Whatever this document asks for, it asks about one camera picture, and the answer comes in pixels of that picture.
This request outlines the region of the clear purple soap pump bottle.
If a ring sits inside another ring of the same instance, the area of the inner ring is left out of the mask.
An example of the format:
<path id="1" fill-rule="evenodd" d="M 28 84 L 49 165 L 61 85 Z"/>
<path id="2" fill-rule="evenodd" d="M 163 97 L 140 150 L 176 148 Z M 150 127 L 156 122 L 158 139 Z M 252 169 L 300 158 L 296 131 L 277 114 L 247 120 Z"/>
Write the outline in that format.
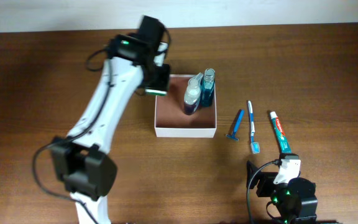
<path id="1" fill-rule="evenodd" d="M 188 86 L 184 94 L 184 112 L 192 115 L 197 110 L 201 96 L 201 80 L 203 73 L 199 73 L 188 81 Z"/>

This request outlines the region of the blue mouthwash bottle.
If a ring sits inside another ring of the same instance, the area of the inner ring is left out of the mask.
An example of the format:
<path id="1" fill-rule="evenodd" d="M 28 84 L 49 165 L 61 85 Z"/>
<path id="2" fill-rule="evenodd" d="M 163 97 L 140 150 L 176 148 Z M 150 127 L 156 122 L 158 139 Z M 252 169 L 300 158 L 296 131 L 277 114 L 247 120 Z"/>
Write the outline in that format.
<path id="1" fill-rule="evenodd" d="M 207 68 L 204 71 L 201 81 L 201 98 L 200 103 L 202 107 L 209 107 L 213 103 L 215 85 L 215 71 L 212 68 Z"/>

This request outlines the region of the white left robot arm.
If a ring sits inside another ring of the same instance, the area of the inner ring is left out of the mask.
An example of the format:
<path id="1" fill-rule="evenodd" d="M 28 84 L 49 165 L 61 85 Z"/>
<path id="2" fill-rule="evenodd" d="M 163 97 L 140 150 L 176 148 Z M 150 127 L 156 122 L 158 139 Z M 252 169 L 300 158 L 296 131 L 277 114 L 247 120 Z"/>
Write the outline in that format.
<path id="1" fill-rule="evenodd" d="M 117 166 L 108 154 L 117 124 L 132 94 L 168 92 L 170 66 L 164 62 L 170 43 L 167 28 L 144 16 L 135 33 L 117 35 L 104 49 L 101 79 L 80 120 L 49 149 L 57 179 L 76 205 L 80 223 L 109 223 L 108 198 Z"/>

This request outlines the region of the green white soap box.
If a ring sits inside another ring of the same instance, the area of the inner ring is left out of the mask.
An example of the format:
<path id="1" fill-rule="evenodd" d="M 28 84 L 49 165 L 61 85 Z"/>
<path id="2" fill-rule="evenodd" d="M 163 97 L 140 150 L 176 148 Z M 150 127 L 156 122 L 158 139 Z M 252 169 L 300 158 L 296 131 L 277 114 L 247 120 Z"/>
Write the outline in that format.
<path id="1" fill-rule="evenodd" d="M 167 94 L 167 91 L 146 88 L 145 93 L 148 95 L 165 96 Z"/>

